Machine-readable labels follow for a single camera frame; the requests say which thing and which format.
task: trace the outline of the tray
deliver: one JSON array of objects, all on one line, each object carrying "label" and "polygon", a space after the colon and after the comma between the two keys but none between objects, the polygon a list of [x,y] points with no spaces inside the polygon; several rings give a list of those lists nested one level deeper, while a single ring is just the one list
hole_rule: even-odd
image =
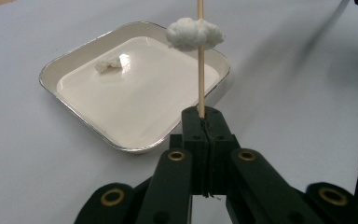
[{"label": "tray", "polygon": [[[197,52],[168,46],[165,28],[129,23],[46,65],[40,83],[113,147],[146,152],[198,102]],[[122,68],[97,72],[95,64],[110,57],[119,57]],[[206,94],[228,72],[221,53],[205,51]]]}]

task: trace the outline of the table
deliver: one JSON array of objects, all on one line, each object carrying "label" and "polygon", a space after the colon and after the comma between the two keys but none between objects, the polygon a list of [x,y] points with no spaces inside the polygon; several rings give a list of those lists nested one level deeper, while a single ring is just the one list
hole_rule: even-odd
[{"label": "table", "polygon": [[[222,99],[242,147],[304,191],[354,192],[358,173],[358,6],[352,1],[205,1],[231,64]],[[132,21],[196,18],[195,1],[26,1],[0,6],[0,223],[73,223],[94,190],[150,177],[163,143],[108,146],[38,83],[71,49]],[[231,223],[225,197],[193,202],[193,223]]]}]

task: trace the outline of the cotton ball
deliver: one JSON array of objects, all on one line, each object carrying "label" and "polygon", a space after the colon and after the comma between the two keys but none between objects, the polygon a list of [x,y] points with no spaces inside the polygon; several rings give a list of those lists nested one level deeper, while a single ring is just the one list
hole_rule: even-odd
[{"label": "cotton ball", "polygon": [[95,70],[97,70],[99,73],[102,73],[102,72],[106,71],[106,69],[109,66],[121,67],[120,58],[114,57],[114,58],[102,59],[95,64]]},{"label": "cotton ball", "polygon": [[166,36],[172,47],[182,51],[191,51],[201,45],[211,49],[225,38],[216,25],[206,20],[193,21],[191,18],[182,18],[172,23],[167,28]]}]

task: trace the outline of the screw hole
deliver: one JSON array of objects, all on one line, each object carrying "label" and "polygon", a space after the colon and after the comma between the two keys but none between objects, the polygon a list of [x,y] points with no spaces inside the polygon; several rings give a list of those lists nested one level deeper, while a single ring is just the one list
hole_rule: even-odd
[{"label": "screw hole", "polygon": [[243,161],[254,161],[255,154],[250,151],[242,151],[238,154],[238,157]]},{"label": "screw hole", "polygon": [[183,153],[181,151],[174,151],[174,152],[171,152],[170,154],[168,154],[168,158],[171,161],[182,161],[185,159],[185,153]]},{"label": "screw hole", "polygon": [[105,206],[114,206],[121,203],[124,199],[124,191],[122,189],[110,189],[101,197],[101,204]]},{"label": "screw hole", "polygon": [[319,189],[319,195],[322,199],[336,206],[345,206],[348,204],[348,198],[336,189],[323,187]]}]

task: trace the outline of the white tray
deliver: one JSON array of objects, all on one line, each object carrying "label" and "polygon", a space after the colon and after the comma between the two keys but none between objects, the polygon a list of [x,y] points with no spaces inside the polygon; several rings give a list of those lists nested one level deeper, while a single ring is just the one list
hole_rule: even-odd
[{"label": "white tray", "polygon": [[[181,111],[198,102],[197,52],[170,49],[165,29],[134,22],[102,35],[49,63],[41,85],[110,145],[145,152],[180,123]],[[95,70],[118,56],[122,68]],[[227,76],[227,59],[205,52],[205,93]]]}]

